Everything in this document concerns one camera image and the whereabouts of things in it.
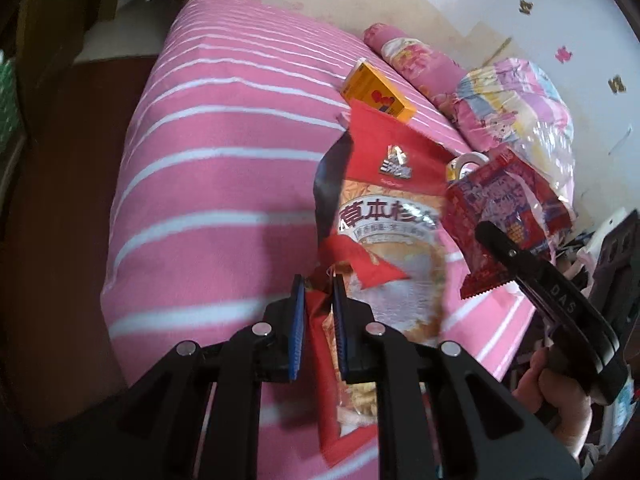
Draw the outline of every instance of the pink striped blanket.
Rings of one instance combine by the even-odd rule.
[[[448,121],[359,39],[252,0],[191,0],[130,122],[111,209],[102,310],[127,381],[183,339],[226,340],[316,262],[312,183],[348,106],[337,88],[360,57],[414,102],[411,125],[454,152]],[[445,337],[504,374],[532,307],[497,289],[468,301],[449,240]],[[265,386],[260,479],[377,477],[377,447],[329,470],[311,374]]]

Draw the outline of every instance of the red candy packet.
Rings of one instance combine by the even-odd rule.
[[[460,289],[463,300],[510,281],[504,266],[476,241],[479,222],[493,222],[521,248],[551,261],[572,227],[570,210],[529,164],[506,145],[487,155],[488,163],[452,184],[445,195],[442,225],[470,271]]]

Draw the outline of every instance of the orange box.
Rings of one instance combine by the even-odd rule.
[[[415,114],[414,105],[364,58],[360,58],[349,72],[340,95],[347,102],[357,99],[403,123]]]

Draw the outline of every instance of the white stripe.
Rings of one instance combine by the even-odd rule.
[[[271,301],[281,300],[279,296],[264,296],[246,300],[220,301],[219,303],[178,306],[162,310],[128,314],[109,327],[109,337],[117,337],[149,332],[168,332],[185,328],[235,322],[252,322],[258,319],[264,307]]]
[[[267,59],[277,59],[278,61],[281,61],[283,63],[287,63],[287,64],[294,65],[294,66],[299,66],[301,68],[307,68],[309,70],[316,70],[316,72],[322,72],[322,73],[330,75],[332,77],[337,77],[339,79],[344,79],[343,75],[337,74],[335,72],[331,72],[330,70],[324,70],[322,68],[318,68],[317,66],[306,65],[304,63],[296,63],[295,61],[290,61],[288,59],[284,59],[283,57],[272,56],[271,54],[265,54],[264,52],[260,52],[259,50],[251,50],[249,48],[238,48],[238,47],[224,46],[224,45],[210,45],[210,44],[207,44],[207,43],[200,43],[200,44],[198,44],[196,46],[192,46],[191,48],[188,48],[187,50],[181,52],[177,56],[173,56],[171,59],[168,59],[167,61],[162,63],[162,65],[160,65],[158,67],[158,69],[162,68],[167,63],[172,62],[177,57],[183,56],[184,54],[186,54],[188,52],[191,52],[192,50],[197,50],[199,48],[201,48],[203,50],[229,50],[230,52],[242,52],[244,54],[252,54],[254,56],[266,57]]]
[[[308,57],[309,59],[315,59],[316,61],[321,61],[321,62],[326,63],[328,65],[337,66],[338,68],[342,68],[342,66],[337,64],[337,63],[332,63],[331,61],[328,61],[328,60],[323,59],[321,57],[312,56],[311,54],[300,54],[299,52],[293,52],[291,50],[284,50],[283,48],[278,48],[277,46],[265,45],[263,43],[258,43],[257,41],[244,40],[243,38],[234,38],[233,36],[223,36],[222,34],[199,34],[197,36],[192,36],[190,38],[186,38],[186,39],[182,40],[180,43],[177,43],[176,45],[172,46],[171,48],[165,48],[165,50],[163,51],[161,57],[166,56],[172,50],[175,50],[177,47],[179,47],[179,46],[181,46],[181,45],[183,45],[183,44],[185,44],[185,43],[187,43],[189,41],[201,40],[202,38],[212,38],[212,39],[216,39],[216,40],[239,41],[240,43],[246,43],[246,44],[249,44],[249,45],[261,46],[262,48],[268,48],[270,50],[276,50],[278,52],[282,52],[283,54],[291,54],[292,56]]]
[[[311,48],[309,46],[305,46],[303,44],[300,43],[295,43],[293,41],[285,41],[285,40],[277,40],[275,38],[268,38],[267,36],[261,36],[260,34],[250,34],[248,32],[241,32],[240,30],[233,30],[232,28],[229,27],[219,27],[218,25],[207,25],[207,27],[192,27],[190,28],[190,30],[188,30],[188,32],[185,32],[183,34],[179,34],[178,38],[181,38],[184,34],[188,34],[190,32],[196,32],[198,30],[223,30],[225,32],[231,32],[231,33],[236,33],[236,34],[242,34],[243,36],[247,36],[249,38],[255,38],[256,40],[264,40],[264,41],[274,41],[275,43],[284,43],[284,44],[288,44],[288,45],[292,45],[292,46],[296,46],[299,48],[303,48],[304,50],[308,50],[309,52],[313,52],[315,54],[319,54],[321,56],[327,56],[329,59],[333,59],[336,60],[338,62],[344,63],[343,60],[338,59],[337,57],[334,56],[330,56],[329,54],[322,52],[321,50],[316,50],[314,48]],[[323,46],[320,45],[316,45],[316,44],[312,44],[313,46],[316,46],[318,48],[324,48],[325,50],[331,52],[332,54],[335,54],[336,56],[341,56],[347,60],[349,60],[349,58],[347,58],[346,56],[343,56],[342,54],[338,53],[338,52],[334,52],[333,50],[329,49],[329,48],[325,48]]]
[[[341,45],[339,45],[339,44],[332,44],[332,46],[334,46],[335,48],[340,48],[340,47],[341,47]],[[370,55],[370,54],[372,54],[372,51],[370,51],[368,48],[366,48],[364,45],[362,45],[362,47],[361,47],[360,49],[358,49],[358,50],[354,53],[354,56],[359,56],[360,54],[369,54],[369,55]],[[347,58],[347,59],[349,59],[349,61],[350,61],[350,62],[354,62],[354,61],[355,61],[354,59],[350,59],[350,58]],[[377,70],[380,70],[380,72],[383,72],[383,73],[385,74],[385,76],[386,76],[390,81],[392,81],[392,82],[396,83],[397,85],[400,85],[400,86],[403,86],[403,87],[404,87],[404,86],[406,86],[406,90],[408,91],[408,93],[409,93],[409,94],[412,94],[412,95],[413,95],[413,94],[415,94],[415,97],[416,97],[416,98],[423,98],[423,99],[425,98],[425,97],[424,97],[423,95],[421,95],[419,92],[415,91],[415,89],[414,89],[413,87],[410,87],[410,86],[408,85],[408,83],[407,83],[407,81],[406,81],[405,79],[403,79],[403,78],[398,78],[398,73],[397,73],[397,72],[395,72],[395,71],[393,71],[393,70],[390,70],[388,66],[380,66],[380,67],[379,67],[379,66],[377,66],[377,67],[376,67],[376,69],[377,69]],[[427,110],[429,110],[429,111],[433,112],[433,113],[432,113],[432,115],[434,115],[434,116],[439,115],[439,112],[437,112],[437,111],[435,111],[435,110],[431,110],[431,108],[429,108],[428,106],[423,105],[421,102],[418,102],[418,101],[416,101],[416,100],[412,100],[412,99],[411,99],[411,98],[409,98],[409,97],[408,97],[408,99],[409,99],[409,101],[411,101],[413,104],[418,105],[418,106],[420,106],[420,107],[423,107],[423,108],[425,108],[425,109],[427,109]],[[437,120],[435,117],[430,116],[430,115],[427,115],[427,114],[423,113],[423,112],[422,112],[422,111],[420,111],[420,110],[417,110],[417,113],[419,113],[419,114],[421,114],[421,115],[424,115],[424,116],[425,116],[425,117],[427,117],[429,120],[434,121],[434,122],[436,122],[436,123],[438,123],[438,124],[441,124],[442,126],[446,126],[446,127],[448,127],[448,128],[452,128],[452,126],[451,126],[450,124],[447,124],[447,123],[445,123],[445,122],[439,121],[439,120]]]
[[[524,296],[520,296],[515,301],[515,303],[513,303],[513,306],[508,311],[507,316],[505,316],[505,318],[502,320],[502,323],[500,323],[498,330],[495,331],[495,334],[492,336],[492,338],[489,339],[487,344],[484,345],[484,348],[482,348],[482,350],[476,356],[476,361],[478,361],[479,363],[482,363],[482,361],[484,360],[485,357],[487,357],[489,352],[494,349],[494,346],[498,341],[500,341],[502,334],[504,334],[504,331],[507,330],[507,327],[511,322],[511,320],[513,319],[513,316],[515,316],[516,312],[518,311],[518,307],[522,303],[522,300],[524,300]]]
[[[251,25],[247,25],[246,22],[238,23],[238,22],[234,22],[233,20],[230,20],[229,22],[226,22],[225,20],[226,20],[226,16],[221,20],[216,20],[216,23],[219,23],[221,25],[226,25],[227,27],[250,28],[251,30],[258,30],[260,32],[266,32],[268,34],[277,34],[279,36],[284,36],[285,38],[291,38],[292,40],[305,41],[305,43],[312,44],[313,46],[319,46],[320,48],[324,48],[325,50],[328,50],[329,52],[333,52],[334,54],[339,54],[339,53],[328,49],[326,47],[326,45],[332,46],[334,48],[338,48],[339,50],[341,50],[343,52],[349,52],[350,54],[355,54],[356,52],[359,52],[359,51],[363,50],[363,49],[351,50],[350,48],[347,48],[347,47],[351,47],[351,44],[346,42],[346,41],[341,41],[340,43],[334,43],[334,42],[330,41],[333,38],[332,38],[332,36],[329,36],[329,35],[327,35],[327,37],[325,37],[325,38],[321,38],[321,41],[322,41],[323,44],[322,45],[318,45],[317,43],[313,43],[312,41],[303,39],[300,36],[292,36],[290,34],[286,34],[285,32],[280,32],[279,30],[260,28],[260,27],[252,27]],[[207,23],[210,23],[210,22],[199,22],[200,25],[205,25]]]
[[[228,2],[224,3],[225,12],[229,12],[230,10],[233,12],[246,12],[248,16],[264,15],[264,16],[272,16],[279,20],[297,23],[309,21],[304,16],[292,16],[290,12],[287,12],[284,9],[279,7],[271,7],[265,4],[247,4],[247,2],[242,0],[236,0],[234,4],[230,4]],[[212,12],[217,12],[220,15],[220,8],[215,6],[206,6],[204,7],[206,10],[212,10]]]
[[[221,23],[222,25],[227,25],[230,27],[250,28],[253,30],[259,30],[260,32],[279,34],[281,36],[285,36],[287,38],[294,38],[294,39],[298,39],[299,36],[292,36],[290,34],[286,34],[282,32],[282,30],[288,30],[289,32],[291,32],[292,28],[297,28],[298,30],[304,32],[305,34],[308,34],[311,37],[314,37],[316,39],[319,38],[318,34],[311,33],[311,31],[305,30],[304,28],[301,28],[301,27],[295,27],[294,25],[285,25],[283,27],[282,23],[270,22],[268,20],[259,20],[260,25],[271,25],[276,28],[254,27],[252,25],[247,25],[247,23],[256,23],[257,22],[256,16],[252,16],[251,18],[248,18],[246,15],[238,16],[235,13],[231,15],[229,14],[230,13],[225,13],[225,15],[221,17],[220,15],[215,16],[215,15],[204,13],[204,12],[194,12],[192,15],[188,16],[187,19],[182,18],[180,20],[181,21],[180,26],[176,27],[175,30],[172,30],[172,34],[175,34],[178,30],[182,28],[188,28],[193,25],[205,25],[207,23]],[[196,20],[196,18],[199,18],[200,16],[202,16],[203,18],[207,18],[207,21]]]
[[[236,146],[227,146],[223,148],[199,148],[196,150],[185,150],[184,152],[172,153],[164,156],[141,170],[127,185],[122,193],[115,213],[111,221],[111,225],[115,224],[116,218],[120,213],[120,208],[126,197],[133,189],[143,180],[157,173],[158,171],[192,162],[194,160],[206,160],[208,158],[232,156],[237,158],[261,158],[265,160],[308,160],[319,162],[322,159],[322,153],[307,152],[305,150],[288,150],[284,148],[244,148]]]
[[[430,130],[431,130],[431,129],[432,129],[432,127],[433,127],[431,124],[427,124],[427,123],[425,123],[425,122],[421,121],[421,120],[420,120],[420,119],[418,119],[416,116],[413,116],[412,121],[415,121],[415,122],[417,122],[417,123],[423,124],[424,126],[426,126],[426,127],[427,127],[428,129],[430,129]],[[455,138],[453,138],[453,137],[446,136],[446,135],[445,135],[445,134],[443,134],[443,133],[440,133],[440,136],[441,136],[441,137],[443,137],[444,139],[450,140],[451,142],[456,142],[456,143],[458,143],[458,144],[462,144],[462,145],[466,148],[466,144],[465,144],[462,140],[460,140],[460,139],[455,139]]]
[[[463,254],[458,251],[457,253],[449,253],[444,257],[444,260],[448,263],[451,264],[453,262],[459,262],[460,260],[462,260],[464,258]]]
[[[457,323],[465,319],[466,316],[471,314],[473,310],[489,295],[488,292],[483,292],[478,296],[474,296],[465,301],[465,303],[459,307],[453,314],[442,322],[441,332],[448,332]]]
[[[378,448],[371,447],[370,449],[367,449],[366,451],[363,451],[359,455],[355,456],[351,460],[344,462],[343,464],[332,469],[329,469],[329,471],[327,471],[326,473],[314,476],[309,480],[338,480],[340,478],[345,478],[347,475],[356,472],[358,469],[362,469],[377,456]]]
[[[414,105],[422,106],[423,108],[427,108],[427,107],[423,106],[421,103],[419,103],[418,101],[415,101],[415,100],[411,99],[410,97],[407,97],[407,99],[408,99],[409,101],[411,101]],[[445,122],[443,122],[443,121],[440,121],[440,120],[438,120],[438,119],[436,119],[436,118],[435,118],[436,116],[443,117],[443,115],[442,115],[440,112],[434,111],[434,112],[433,112],[433,114],[431,114],[431,115],[427,115],[426,113],[421,112],[420,110],[416,110],[416,113],[417,113],[417,114],[420,114],[420,115],[422,115],[422,116],[425,116],[429,121],[433,121],[434,123],[438,123],[438,124],[440,124],[441,126],[444,126],[444,127],[446,127],[446,128],[448,128],[448,129],[450,129],[450,130],[452,130],[452,131],[454,131],[454,132],[455,132],[455,129],[454,129],[454,127],[453,127],[453,126],[451,126],[451,124],[447,124],[447,123],[445,123]]]
[[[174,68],[172,68],[171,70],[169,70],[168,72],[165,72],[164,74],[162,74],[161,77],[159,77],[158,79],[156,79],[153,84],[145,90],[144,94],[142,95],[142,97],[140,98],[140,102],[142,102],[143,100],[145,100],[149,94],[152,92],[152,90],[156,87],[156,85],[158,85],[161,81],[163,81],[165,78],[169,77],[172,73],[178,72],[179,70],[182,70],[183,68],[188,68],[190,66],[194,66],[197,64],[217,64],[217,63],[231,63],[231,64],[238,64],[238,65],[245,65],[245,66],[252,66],[254,68],[260,69],[260,70],[267,70],[269,72],[277,72],[289,77],[295,77],[295,78],[299,78],[299,79],[304,79],[306,81],[309,81],[311,83],[315,83],[317,85],[321,85],[321,86],[327,86],[329,88],[334,88],[334,85],[332,85],[331,83],[327,83],[326,81],[321,81],[319,79],[314,79],[312,77],[309,77],[308,75],[304,75],[298,72],[289,72],[288,70],[284,70],[282,68],[277,68],[274,66],[270,66],[270,65],[261,65],[258,63],[254,63],[253,61],[247,61],[244,59],[235,59],[232,57],[220,57],[220,58],[209,58],[209,57],[203,57],[203,58],[198,58],[198,59],[193,59],[191,61],[188,61],[186,63],[183,63],[182,65],[178,65]],[[144,113],[148,110],[148,107],[150,105],[147,106],[147,108],[145,108],[145,111],[141,114],[144,115]]]
[[[300,418],[300,416],[312,412],[315,405],[314,400],[309,397],[271,404],[260,409],[260,427],[273,426],[293,418]]]
[[[322,119],[316,119],[315,117],[307,117],[298,114],[292,114],[291,112],[285,112],[284,110],[274,110],[273,108],[252,108],[245,106],[228,106],[228,105],[201,105],[193,108],[187,108],[186,110],[180,110],[178,112],[174,112],[173,114],[169,114],[158,122],[154,123],[140,138],[138,143],[133,147],[129,156],[127,157],[127,161],[124,164],[126,168],[127,164],[131,160],[133,153],[136,149],[142,144],[145,139],[151,135],[154,131],[156,131],[163,124],[171,123],[173,121],[180,120],[185,117],[196,116],[200,114],[217,114],[217,113],[241,113],[241,114],[258,114],[258,115],[270,115],[275,117],[281,117],[283,119],[288,119],[291,121],[297,121],[299,123],[306,124],[314,124],[315,126],[324,126],[325,128],[331,128],[332,130],[340,130],[344,131],[344,128],[340,126],[340,124],[330,123],[329,121],[323,121]]]
[[[493,373],[494,377],[496,378],[500,377],[504,367],[510,364],[511,361],[513,361],[514,354],[518,351],[518,348],[520,347],[520,343],[522,342],[524,333],[527,331],[527,328],[529,328],[529,321],[527,321],[518,331],[518,335],[513,340],[513,343],[511,343],[511,347],[509,348],[509,351],[504,355],[504,357],[502,358],[502,361],[500,361],[500,364],[495,369],[495,372]]]
[[[225,9],[224,17],[226,18],[227,16],[233,16],[235,18],[244,20],[245,23],[251,22],[251,23],[260,23],[261,25],[273,25],[277,27],[284,26],[284,27],[296,28],[297,30],[304,32],[305,34],[309,34],[311,36],[318,36],[318,34],[315,34],[313,31],[308,30],[307,28],[300,27],[300,25],[304,25],[305,23],[309,23],[311,26],[315,27],[317,23],[311,23],[307,20],[291,19],[290,16],[287,16],[286,14],[277,15],[272,12],[262,13],[260,11],[261,9],[252,9],[250,12],[244,12],[244,9],[239,10],[238,8],[231,7],[231,8]],[[192,20],[193,18],[196,18],[197,16],[200,16],[200,15],[203,15],[206,18],[210,18],[216,21],[219,20],[221,17],[221,13],[219,9],[216,9],[213,12],[200,9],[200,10],[197,10],[196,12],[185,13],[183,16],[180,17],[180,20],[177,20],[175,23],[185,22],[186,20]],[[319,30],[320,32],[327,33],[327,30],[324,30],[324,28],[316,27],[316,29]]]
[[[265,85],[262,83],[256,83],[256,82],[244,79],[242,77],[236,77],[236,76],[226,77],[226,78],[209,77],[209,78],[202,78],[202,79],[193,79],[191,81],[187,81],[186,83],[181,83],[179,85],[174,86],[173,88],[169,88],[166,92],[160,94],[153,101],[151,101],[142,111],[142,113],[140,114],[139,118],[136,121],[136,127],[140,126],[140,123],[142,122],[146,113],[149,111],[149,108],[151,108],[153,105],[160,102],[162,99],[165,99],[166,97],[169,97],[170,95],[175,94],[176,92],[180,92],[182,90],[188,90],[191,88],[197,88],[199,86],[224,85],[224,84],[232,84],[232,83],[240,83],[242,85],[249,86],[250,88],[263,90],[265,92],[274,92],[276,94],[282,94],[282,95],[295,95],[298,97],[306,97],[309,99],[313,99],[315,101],[320,101],[321,103],[337,106],[339,108],[344,108],[346,110],[350,109],[349,105],[345,104],[344,101],[342,102],[336,101],[334,99],[329,99],[328,97],[324,97],[321,95],[311,94],[299,88],[292,88],[287,86],[276,86],[276,85]]]
[[[315,223],[316,216],[314,211],[265,212],[214,209],[175,216],[158,222],[127,240],[113,261],[113,281],[116,279],[120,264],[128,254],[146,244],[164,240],[169,236],[197,229],[220,226],[289,226],[315,225]]]

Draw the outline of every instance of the printed logo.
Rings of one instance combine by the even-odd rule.
[[[386,159],[382,161],[380,173],[388,174],[396,178],[411,178],[411,168],[407,165],[409,157],[400,146],[389,146],[386,150]]]

